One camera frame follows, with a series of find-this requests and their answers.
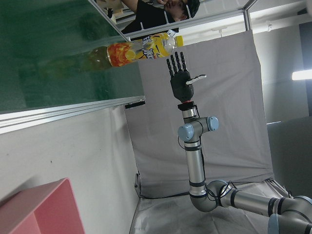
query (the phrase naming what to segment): gray backdrop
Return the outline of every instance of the gray backdrop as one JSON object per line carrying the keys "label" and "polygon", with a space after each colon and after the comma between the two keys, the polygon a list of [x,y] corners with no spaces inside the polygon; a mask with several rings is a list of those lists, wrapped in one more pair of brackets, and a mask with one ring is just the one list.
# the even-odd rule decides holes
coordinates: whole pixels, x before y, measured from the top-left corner
{"label": "gray backdrop", "polygon": [[[202,137],[207,182],[259,182],[273,177],[264,116],[260,64],[252,32],[177,48],[194,83],[201,117],[216,116],[220,127]],[[189,190],[185,152],[177,142],[183,125],[166,58],[139,62],[146,105],[126,110],[144,197]]]}

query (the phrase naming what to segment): green board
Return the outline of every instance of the green board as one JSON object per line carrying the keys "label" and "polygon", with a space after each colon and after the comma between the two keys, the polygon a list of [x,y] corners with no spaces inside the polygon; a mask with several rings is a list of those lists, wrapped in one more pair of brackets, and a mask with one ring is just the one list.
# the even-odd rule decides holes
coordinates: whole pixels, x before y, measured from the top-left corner
{"label": "green board", "polygon": [[144,95],[137,63],[82,68],[122,41],[88,0],[1,0],[0,114]]}

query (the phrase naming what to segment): plastic bottle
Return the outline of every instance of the plastic bottle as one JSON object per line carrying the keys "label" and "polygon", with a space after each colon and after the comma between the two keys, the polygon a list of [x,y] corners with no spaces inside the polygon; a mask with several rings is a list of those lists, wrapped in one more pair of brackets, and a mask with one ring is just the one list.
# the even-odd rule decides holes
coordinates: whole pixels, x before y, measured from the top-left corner
{"label": "plastic bottle", "polygon": [[183,46],[182,36],[175,38],[159,33],[131,42],[102,46],[88,54],[88,66],[92,70],[120,67],[139,59],[156,59],[169,56],[175,47]]}

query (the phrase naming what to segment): white wall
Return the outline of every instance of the white wall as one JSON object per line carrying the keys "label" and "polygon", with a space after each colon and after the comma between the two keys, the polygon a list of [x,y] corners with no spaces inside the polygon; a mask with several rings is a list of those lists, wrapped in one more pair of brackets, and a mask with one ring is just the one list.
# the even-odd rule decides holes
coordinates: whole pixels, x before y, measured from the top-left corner
{"label": "white wall", "polygon": [[299,27],[291,26],[254,35],[261,64],[266,122],[309,116],[304,81],[292,73],[303,70]]}
{"label": "white wall", "polygon": [[123,107],[0,135],[0,200],[69,177],[87,234],[127,234],[138,202]]}

